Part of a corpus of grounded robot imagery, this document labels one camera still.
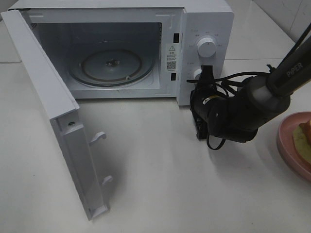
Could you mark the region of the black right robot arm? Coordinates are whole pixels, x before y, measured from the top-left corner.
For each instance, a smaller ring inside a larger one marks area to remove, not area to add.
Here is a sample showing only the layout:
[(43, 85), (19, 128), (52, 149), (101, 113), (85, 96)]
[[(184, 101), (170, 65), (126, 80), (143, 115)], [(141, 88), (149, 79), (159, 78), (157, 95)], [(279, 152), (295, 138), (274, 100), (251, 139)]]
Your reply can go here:
[(285, 112), (291, 94), (311, 80), (311, 40), (292, 52), (271, 73), (250, 77), (229, 97), (217, 90), (212, 66), (202, 66), (190, 95), (198, 139), (210, 136), (245, 143), (259, 127)]

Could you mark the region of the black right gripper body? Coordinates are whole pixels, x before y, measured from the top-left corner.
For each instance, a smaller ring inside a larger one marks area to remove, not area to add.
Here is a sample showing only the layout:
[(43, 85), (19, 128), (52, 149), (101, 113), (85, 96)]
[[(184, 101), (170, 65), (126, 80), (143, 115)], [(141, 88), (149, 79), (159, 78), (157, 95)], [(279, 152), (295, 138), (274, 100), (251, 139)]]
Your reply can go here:
[(216, 104), (219, 100), (213, 75), (189, 80), (195, 84), (190, 94), (190, 110), (196, 126), (219, 126), (219, 113)]

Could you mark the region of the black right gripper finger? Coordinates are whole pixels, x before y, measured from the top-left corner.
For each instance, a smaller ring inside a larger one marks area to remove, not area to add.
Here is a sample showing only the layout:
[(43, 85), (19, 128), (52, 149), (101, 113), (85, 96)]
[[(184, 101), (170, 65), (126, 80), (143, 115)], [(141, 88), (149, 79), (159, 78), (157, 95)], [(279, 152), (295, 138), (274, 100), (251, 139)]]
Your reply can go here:
[(213, 80), (213, 66), (202, 66), (202, 79)]

